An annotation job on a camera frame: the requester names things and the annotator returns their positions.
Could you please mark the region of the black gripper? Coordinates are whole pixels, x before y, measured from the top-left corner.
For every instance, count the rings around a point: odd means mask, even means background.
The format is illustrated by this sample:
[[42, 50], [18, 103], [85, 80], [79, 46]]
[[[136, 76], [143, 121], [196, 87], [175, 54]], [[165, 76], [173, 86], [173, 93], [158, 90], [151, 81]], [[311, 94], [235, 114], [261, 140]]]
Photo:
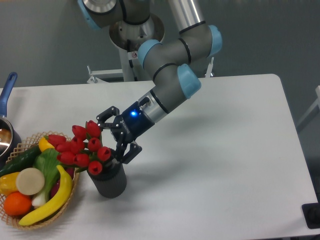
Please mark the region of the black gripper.
[[103, 131], [111, 129], [111, 133], [117, 142], [115, 159], [122, 164], [129, 164], [141, 151], [142, 147], [135, 140], [155, 123], [141, 109], [139, 102], [134, 102], [120, 114], [120, 110], [111, 106], [96, 116], [97, 125]]

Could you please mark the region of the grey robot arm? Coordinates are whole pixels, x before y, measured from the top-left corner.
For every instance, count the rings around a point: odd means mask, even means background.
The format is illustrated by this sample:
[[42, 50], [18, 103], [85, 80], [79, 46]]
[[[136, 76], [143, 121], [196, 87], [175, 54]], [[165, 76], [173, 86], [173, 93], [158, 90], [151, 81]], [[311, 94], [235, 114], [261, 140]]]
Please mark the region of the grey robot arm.
[[123, 112], [112, 106], [97, 116], [100, 127], [109, 129], [116, 141], [114, 158], [127, 164], [142, 150], [137, 137], [201, 88], [190, 64], [220, 51], [222, 36], [216, 26], [206, 23], [196, 0], [169, 1], [179, 38], [168, 44], [162, 43], [163, 23], [151, 14], [148, 0], [80, 0], [78, 6], [88, 25], [109, 27], [115, 46], [136, 52], [141, 68], [154, 82]]

